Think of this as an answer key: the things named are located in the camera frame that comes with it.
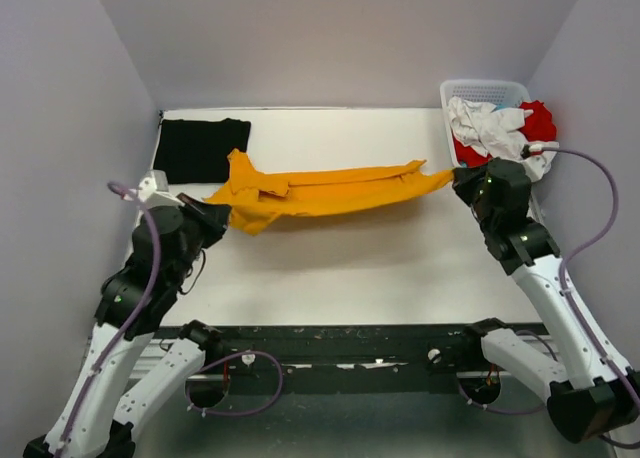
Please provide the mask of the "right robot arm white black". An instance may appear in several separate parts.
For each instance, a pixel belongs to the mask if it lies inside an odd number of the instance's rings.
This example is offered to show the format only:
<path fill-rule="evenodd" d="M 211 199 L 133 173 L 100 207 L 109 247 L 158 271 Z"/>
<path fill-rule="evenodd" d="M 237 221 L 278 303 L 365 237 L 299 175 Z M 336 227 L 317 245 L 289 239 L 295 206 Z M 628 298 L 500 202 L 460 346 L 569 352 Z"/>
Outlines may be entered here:
<path fill-rule="evenodd" d="M 566 272 L 547 228 L 529 215 L 532 183 L 524 167 L 493 159 L 453 172 L 453 190 L 467 205 L 485 245 L 524 292 L 560 358 L 524 342 L 498 320 L 469 326 L 460 345 L 469 368 L 489 363 L 510 373 L 542 402 L 571 443 L 600 437 L 639 417 L 639 373 L 606 337 Z"/>

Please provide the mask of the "yellow t shirt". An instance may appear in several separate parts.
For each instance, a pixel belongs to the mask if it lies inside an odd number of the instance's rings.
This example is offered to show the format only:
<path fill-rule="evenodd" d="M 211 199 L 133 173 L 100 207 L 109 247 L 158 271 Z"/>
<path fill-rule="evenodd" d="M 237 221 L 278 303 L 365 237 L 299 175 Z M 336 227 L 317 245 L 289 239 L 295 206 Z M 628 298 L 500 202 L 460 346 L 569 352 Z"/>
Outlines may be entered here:
<path fill-rule="evenodd" d="M 367 211 L 419 198 L 453 182 L 454 170 L 425 174 L 423 160 L 334 171 L 263 173 L 237 149 L 229 178 L 210 197 L 231 207 L 230 225 L 258 235 L 282 217 L 317 218 Z"/>

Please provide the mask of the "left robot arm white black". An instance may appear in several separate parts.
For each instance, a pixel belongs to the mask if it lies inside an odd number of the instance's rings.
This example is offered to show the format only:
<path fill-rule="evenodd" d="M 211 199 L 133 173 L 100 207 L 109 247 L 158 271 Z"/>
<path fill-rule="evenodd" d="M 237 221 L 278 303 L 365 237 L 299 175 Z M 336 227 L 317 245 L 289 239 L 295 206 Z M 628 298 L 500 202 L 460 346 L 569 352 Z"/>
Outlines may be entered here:
<path fill-rule="evenodd" d="M 132 252 L 107 278 L 79 378 L 52 429 L 31 440 L 26 457 L 130 457 L 152 416 L 195 372 L 214 371 L 222 350 L 198 321 L 177 348 L 133 387 L 135 365 L 183 292 L 198 256 L 224 236 L 231 208 L 181 193 L 174 204 L 142 204 Z"/>

